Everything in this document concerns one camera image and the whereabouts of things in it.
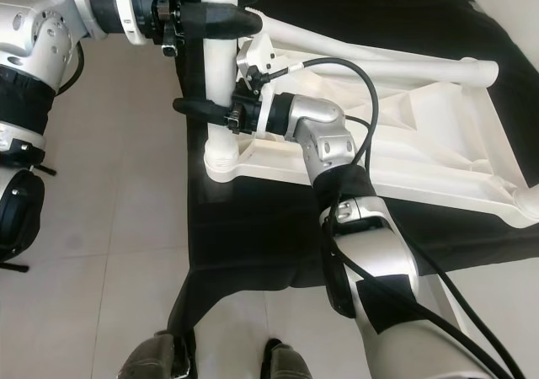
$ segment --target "white pipe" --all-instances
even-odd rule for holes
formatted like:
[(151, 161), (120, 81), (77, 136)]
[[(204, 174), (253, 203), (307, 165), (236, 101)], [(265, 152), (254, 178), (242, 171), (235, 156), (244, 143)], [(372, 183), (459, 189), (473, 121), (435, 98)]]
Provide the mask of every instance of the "white pipe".
[(539, 219), (539, 184), (515, 192), (515, 203), (525, 214)]
[(373, 53), (358, 45), (347, 44), (306, 29), (272, 19), (258, 10), (247, 8), (256, 13), (263, 22), (261, 32), (265, 32), (272, 40), (293, 46), (300, 46), (306, 51), (325, 56), (343, 57), (347, 59), (387, 60), (388, 57)]
[[(237, 4), (237, 0), (202, 0)], [(205, 96), (216, 104), (231, 104), (236, 82), (236, 40), (204, 40)], [(224, 126), (208, 125), (205, 161), (212, 168), (230, 167), (238, 158), (237, 141)]]
[[(313, 59), (315, 55), (297, 57), (298, 61)], [(471, 87), (490, 87), (498, 78), (499, 68), (495, 61), (478, 61), (466, 58), (462, 61), (353, 61), (372, 78), (406, 78), (434, 82), (460, 83)], [(355, 75), (347, 67), (328, 64), (309, 67), (323, 75)]]

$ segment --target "white plastic frame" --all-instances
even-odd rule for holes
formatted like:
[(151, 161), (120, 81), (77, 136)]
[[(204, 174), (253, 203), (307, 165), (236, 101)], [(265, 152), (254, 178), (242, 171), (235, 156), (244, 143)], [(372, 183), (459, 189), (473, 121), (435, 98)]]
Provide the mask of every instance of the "white plastic frame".
[[(375, 79), (382, 113), (373, 140), (371, 179), (379, 195), (491, 213), (513, 227), (539, 222), (539, 187), (526, 185), (486, 90), (498, 76), (495, 62), (452, 61), (351, 45), (254, 12), (263, 19), (262, 33), (280, 48), (275, 49), (272, 71), (317, 55), (337, 56), (355, 61)], [(236, 44), (205, 40), (204, 49), (207, 98), (228, 105), (236, 81), (230, 71), (235, 68)], [(260, 95), (289, 91), (320, 96), (369, 120), (367, 97), (350, 95), (357, 88), (360, 85), (350, 81), (349, 72), (326, 66), (285, 76)], [(429, 112), (425, 102), (434, 109)], [(447, 127), (436, 117), (446, 117)], [(223, 183), (251, 176), (309, 184), (301, 148), (264, 133), (262, 121), (254, 136), (234, 137), (209, 125), (205, 152), (209, 176)], [(410, 125), (414, 122), (422, 125)], [(349, 128), (356, 141), (363, 139), (364, 128), (352, 124)]]

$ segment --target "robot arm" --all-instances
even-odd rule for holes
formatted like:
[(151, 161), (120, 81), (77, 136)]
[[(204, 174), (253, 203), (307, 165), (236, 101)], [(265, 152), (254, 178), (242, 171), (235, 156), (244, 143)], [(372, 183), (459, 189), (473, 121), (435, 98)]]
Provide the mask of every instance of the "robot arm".
[(373, 379), (489, 379), (494, 377), (472, 352), (444, 329), (380, 293), (338, 253), (360, 265), (385, 287), (417, 304), (419, 274), (414, 256), (384, 200), (376, 195), (364, 166), (353, 164), (358, 148), (335, 103), (301, 95), (273, 95), (267, 88), (270, 57), (263, 36), (238, 54), (242, 77), (230, 108), (211, 101), (177, 99), (174, 108), (235, 133), (269, 131), (301, 145), (307, 173), (326, 225), (336, 197), (334, 230), (327, 237), (339, 251), (323, 248), (323, 272), (333, 308), (353, 318), (365, 344)]
[(231, 4), (180, 0), (0, 0), (0, 260), (37, 236), (48, 113), (82, 38), (125, 33), (176, 56), (183, 38), (257, 34), (261, 19)]

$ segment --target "black tablecloth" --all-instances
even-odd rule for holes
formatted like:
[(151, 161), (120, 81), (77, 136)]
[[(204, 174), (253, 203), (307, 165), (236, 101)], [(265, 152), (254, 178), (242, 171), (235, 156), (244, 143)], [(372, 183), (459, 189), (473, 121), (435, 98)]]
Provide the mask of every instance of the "black tablecloth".
[[(497, 61), (489, 89), (529, 185), (539, 184), (539, 74), (470, 0), (259, 0), (270, 17), (346, 42), (425, 55)], [(204, 97), (199, 41), (178, 59), (185, 97)], [(188, 120), (190, 272), (169, 320), (190, 330), (224, 296), (323, 284), (318, 209), (310, 187), (205, 174), (204, 124)], [(392, 214), (443, 266), (456, 270), (539, 256), (539, 226), (514, 229), (496, 216), (388, 200)], [(422, 274), (429, 272), (419, 260)]]

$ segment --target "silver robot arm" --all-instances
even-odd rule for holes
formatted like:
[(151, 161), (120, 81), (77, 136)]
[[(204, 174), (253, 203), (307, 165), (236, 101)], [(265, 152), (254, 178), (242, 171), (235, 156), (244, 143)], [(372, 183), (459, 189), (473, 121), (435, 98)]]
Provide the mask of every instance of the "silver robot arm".
[(31, 169), (45, 156), (67, 63), (88, 34), (75, 0), (0, 0), (0, 259), (24, 251), (39, 231), (45, 188)]
[(184, 37), (237, 39), (261, 28), (256, 14), (224, 3), (0, 0), (0, 261), (39, 231), (45, 188), (32, 170), (45, 157), (48, 113), (82, 38), (120, 33), (176, 56)]
[[(291, 101), (288, 136), (302, 146), (321, 205), (321, 223), (327, 222), (332, 187), (337, 179), (348, 179), (351, 184), (343, 188), (348, 198), (339, 203), (336, 212), (336, 245), (386, 286), (415, 301), (419, 275), (414, 257), (365, 169), (350, 166), (356, 148), (344, 119), (344, 111), (334, 103), (302, 96)], [(332, 306), (356, 321), (373, 379), (493, 377), (432, 322), (396, 307), (329, 252), (323, 257)]]

